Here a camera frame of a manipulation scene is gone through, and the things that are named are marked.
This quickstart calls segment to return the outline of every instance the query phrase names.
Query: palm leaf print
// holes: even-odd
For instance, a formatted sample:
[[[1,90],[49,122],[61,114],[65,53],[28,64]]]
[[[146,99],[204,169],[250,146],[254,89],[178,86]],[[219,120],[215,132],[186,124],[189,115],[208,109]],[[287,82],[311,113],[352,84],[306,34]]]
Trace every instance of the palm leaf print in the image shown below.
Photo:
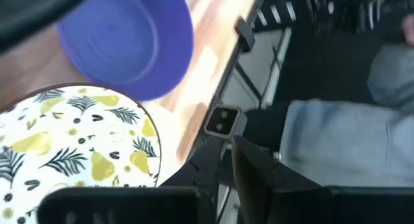
[[[130,110],[126,107],[119,107],[119,108],[110,109],[107,111],[110,111],[113,114],[115,114],[116,117],[118,117],[124,123],[128,123],[128,124],[135,123],[136,124],[136,120],[139,120],[138,115],[136,115],[136,113],[133,110]]]
[[[80,168],[85,169],[81,161],[86,160],[86,158],[83,154],[76,153],[76,150],[77,149],[74,149],[69,152],[69,148],[65,151],[61,149],[49,162],[46,162],[39,168],[48,166],[55,169],[59,173],[65,174],[66,176],[77,175],[80,173]]]
[[[151,145],[151,141],[143,137],[140,140],[140,138],[137,137],[136,140],[133,140],[133,143],[133,146],[136,149],[146,152],[148,157],[157,157],[157,155],[154,152],[154,148]]]
[[[71,98],[67,101],[67,103],[70,104],[72,107],[78,108],[83,114],[86,111],[86,109],[94,106],[96,104],[96,101],[92,100],[88,96],[82,96]]]
[[[0,153],[0,178],[9,181],[10,187],[12,187],[13,179],[21,165],[23,165],[25,154],[16,153],[10,147],[4,147],[3,149],[4,151]]]
[[[53,89],[50,91],[44,91],[37,95],[35,102],[42,102],[51,98],[57,98],[63,96],[65,92],[61,89]]]

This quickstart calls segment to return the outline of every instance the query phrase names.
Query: person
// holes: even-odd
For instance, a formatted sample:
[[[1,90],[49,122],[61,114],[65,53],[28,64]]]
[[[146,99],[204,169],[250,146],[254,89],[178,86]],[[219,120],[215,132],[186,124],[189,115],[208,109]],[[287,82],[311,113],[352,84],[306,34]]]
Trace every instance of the person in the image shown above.
[[[368,86],[381,106],[294,100],[249,111],[244,136],[320,185],[414,186],[414,15],[384,45]]]

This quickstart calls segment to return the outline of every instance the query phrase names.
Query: blue bowl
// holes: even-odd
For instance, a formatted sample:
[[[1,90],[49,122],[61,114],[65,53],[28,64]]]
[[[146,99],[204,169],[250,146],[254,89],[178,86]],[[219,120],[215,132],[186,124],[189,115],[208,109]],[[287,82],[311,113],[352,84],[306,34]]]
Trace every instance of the blue bowl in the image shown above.
[[[85,0],[58,28],[84,76],[139,101],[174,89],[193,53],[185,0]]]

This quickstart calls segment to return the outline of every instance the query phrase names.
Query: wooden tabletop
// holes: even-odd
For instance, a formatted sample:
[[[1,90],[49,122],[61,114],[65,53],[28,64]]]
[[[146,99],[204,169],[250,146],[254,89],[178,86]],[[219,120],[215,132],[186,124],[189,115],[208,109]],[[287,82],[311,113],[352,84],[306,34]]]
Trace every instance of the wooden tabletop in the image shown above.
[[[187,0],[195,48],[187,75],[168,95],[144,102],[162,145],[159,182],[186,161],[237,43],[234,25],[255,0]],[[50,85],[87,82],[62,51],[52,25],[0,56],[0,106]]]

